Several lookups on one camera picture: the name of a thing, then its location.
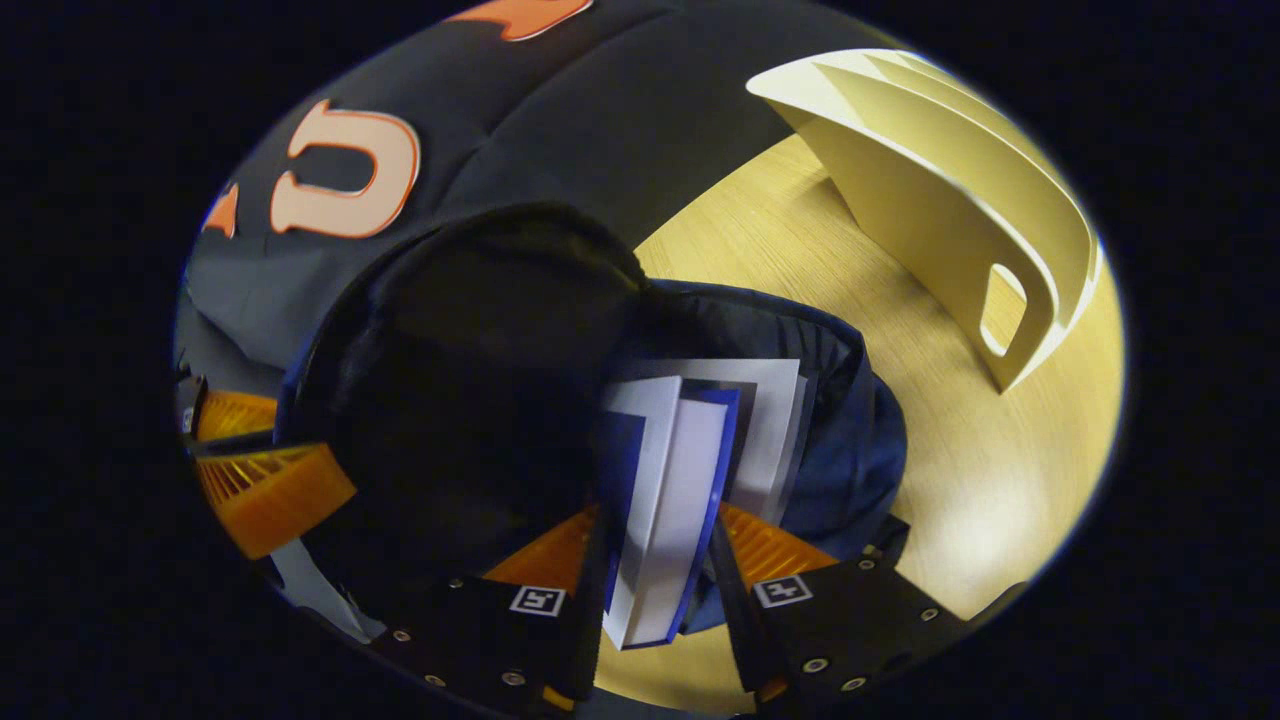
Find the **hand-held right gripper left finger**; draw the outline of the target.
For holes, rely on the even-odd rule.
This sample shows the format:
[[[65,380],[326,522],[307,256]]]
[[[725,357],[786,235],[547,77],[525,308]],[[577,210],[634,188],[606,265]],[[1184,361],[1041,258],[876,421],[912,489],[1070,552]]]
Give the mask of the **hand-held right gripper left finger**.
[[[593,697],[612,523],[590,507],[552,538],[575,561],[573,587],[449,577],[411,594],[370,655],[481,716],[573,716]]]

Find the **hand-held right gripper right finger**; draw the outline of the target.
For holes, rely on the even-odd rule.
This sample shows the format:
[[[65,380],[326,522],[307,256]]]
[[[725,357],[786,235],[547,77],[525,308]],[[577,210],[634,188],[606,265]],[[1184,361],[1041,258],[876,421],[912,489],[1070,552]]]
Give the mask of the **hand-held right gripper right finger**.
[[[708,555],[756,716],[828,716],[966,633],[883,559],[841,562],[730,503]]]

